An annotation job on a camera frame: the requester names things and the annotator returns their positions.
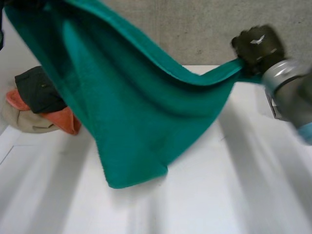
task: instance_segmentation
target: concrete wall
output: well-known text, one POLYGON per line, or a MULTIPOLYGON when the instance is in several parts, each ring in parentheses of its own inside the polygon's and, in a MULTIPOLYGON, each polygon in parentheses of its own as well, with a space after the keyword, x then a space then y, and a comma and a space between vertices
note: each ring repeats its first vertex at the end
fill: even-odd
POLYGON ((255 25, 273 24, 289 55, 312 61, 311 0, 103 0, 184 65, 234 58, 230 41, 255 25))
MULTIPOLYGON (((38 61, 15 32, 6 17, 2 27, 5 33, 5 47, 0 51, 0 110, 2 109, 5 93, 14 87, 14 76, 37 66, 38 61)), ((7 124, 0 115, 0 134, 7 124)))

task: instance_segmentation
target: teal cloth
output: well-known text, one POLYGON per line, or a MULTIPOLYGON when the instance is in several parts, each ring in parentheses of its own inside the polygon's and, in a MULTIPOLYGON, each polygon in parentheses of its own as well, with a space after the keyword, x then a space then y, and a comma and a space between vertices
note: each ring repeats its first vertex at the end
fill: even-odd
POLYGON ((239 60, 202 76, 189 72, 97 0, 48 0, 37 12, 6 13, 95 138, 112 188, 165 175, 245 80, 239 60))

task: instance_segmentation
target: white table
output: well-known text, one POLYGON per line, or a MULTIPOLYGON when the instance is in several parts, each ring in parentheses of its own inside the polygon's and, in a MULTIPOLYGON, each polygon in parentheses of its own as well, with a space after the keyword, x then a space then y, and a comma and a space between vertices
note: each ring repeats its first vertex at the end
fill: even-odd
MULTIPOLYGON (((204 73, 212 66, 187 66, 204 73)), ((312 149, 238 83, 166 177, 114 190, 94 140, 0 136, 0 234, 311 234, 312 149)))

